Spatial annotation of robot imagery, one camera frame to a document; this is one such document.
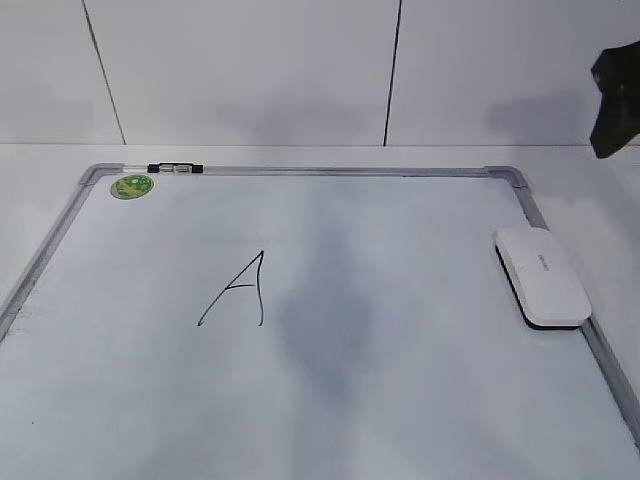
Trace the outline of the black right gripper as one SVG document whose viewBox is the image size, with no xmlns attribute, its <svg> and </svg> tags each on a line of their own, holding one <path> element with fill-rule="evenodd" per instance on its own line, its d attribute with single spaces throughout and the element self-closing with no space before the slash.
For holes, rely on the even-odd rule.
<svg viewBox="0 0 640 480">
<path fill-rule="evenodd" d="M 590 142 L 604 159 L 639 135 L 639 43 L 604 49 L 591 74 L 601 101 Z"/>
</svg>

